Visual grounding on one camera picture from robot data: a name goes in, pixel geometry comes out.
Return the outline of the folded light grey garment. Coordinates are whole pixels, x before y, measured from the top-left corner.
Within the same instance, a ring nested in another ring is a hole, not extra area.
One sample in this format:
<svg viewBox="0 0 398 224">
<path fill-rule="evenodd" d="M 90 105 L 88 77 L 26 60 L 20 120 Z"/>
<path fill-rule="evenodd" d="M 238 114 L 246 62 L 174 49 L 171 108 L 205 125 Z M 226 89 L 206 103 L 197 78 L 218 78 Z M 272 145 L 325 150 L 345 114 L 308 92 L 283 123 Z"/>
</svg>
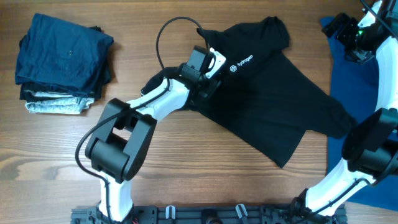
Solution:
<svg viewBox="0 0 398 224">
<path fill-rule="evenodd" d="M 32 90 L 22 90 L 21 99 L 25 100 L 25 107 L 30 113 L 53 114 L 80 114 L 95 102 L 91 97 Z"/>
</svg>

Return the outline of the black polo shirt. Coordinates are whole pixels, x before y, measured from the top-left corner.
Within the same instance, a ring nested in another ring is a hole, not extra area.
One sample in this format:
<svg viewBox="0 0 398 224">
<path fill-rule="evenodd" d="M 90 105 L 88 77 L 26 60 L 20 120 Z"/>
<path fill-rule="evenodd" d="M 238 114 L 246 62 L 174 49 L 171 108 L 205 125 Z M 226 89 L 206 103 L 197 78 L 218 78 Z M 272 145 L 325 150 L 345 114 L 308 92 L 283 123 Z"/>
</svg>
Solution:
<svg viewBox="0 0 398 224">
<path fill-rule="evenodd" d="M 240 23 L 223 31 L 201 30 L 226 57 L 220 86 L 196 111 L 285 166 L 306 131 L 340 139 L 356 120 L 343 105 L 310 81 L 283 53 L 290 36 L 277 17 Z"/>
</svg>

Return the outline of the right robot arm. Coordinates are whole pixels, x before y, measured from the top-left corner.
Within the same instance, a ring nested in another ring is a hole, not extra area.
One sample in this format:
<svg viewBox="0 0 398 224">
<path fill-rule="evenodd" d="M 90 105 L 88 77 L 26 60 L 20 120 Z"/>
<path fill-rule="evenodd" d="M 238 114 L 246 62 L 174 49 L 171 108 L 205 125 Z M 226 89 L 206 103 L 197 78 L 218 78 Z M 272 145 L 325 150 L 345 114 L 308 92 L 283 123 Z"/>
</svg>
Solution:
<svg viewBox="0 0 398 224">
<path fill-rule="evenodd" d="M 349 132 L 333 170 L 280 214 L 287 223 L 339 223 L 335 212 L 352 195 L 397 175 L 397 142 L 389 138 L 397 132 L 397 1 L 362 5 L 366 14 L 360 21 L 339 14 L 322 32 L 338 39 L 353 62 L 377 60 L 375 112 Z"/>
</svg>

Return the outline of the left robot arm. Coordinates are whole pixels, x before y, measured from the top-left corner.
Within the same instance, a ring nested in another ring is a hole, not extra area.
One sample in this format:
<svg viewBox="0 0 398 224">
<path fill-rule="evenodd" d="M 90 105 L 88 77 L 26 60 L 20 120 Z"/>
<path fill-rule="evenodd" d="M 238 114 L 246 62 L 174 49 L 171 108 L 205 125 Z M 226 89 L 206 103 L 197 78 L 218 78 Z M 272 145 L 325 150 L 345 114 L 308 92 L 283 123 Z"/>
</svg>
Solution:
<svg viewBox="0 0 398 224">
<path fill-rule="evenodd" d="M 194 100 L 208 98 L 220 82 L 223 63 L 200 71 L 185 63 L 162 69 L 142 89 L 142 96 L 106 105 L 83 141 L 93 176 L 101 182 L 101 201 L 88 212 L 93 223 L 133 223 L 131 181 L 142 167 L 157 123 Z"/>
</svg>

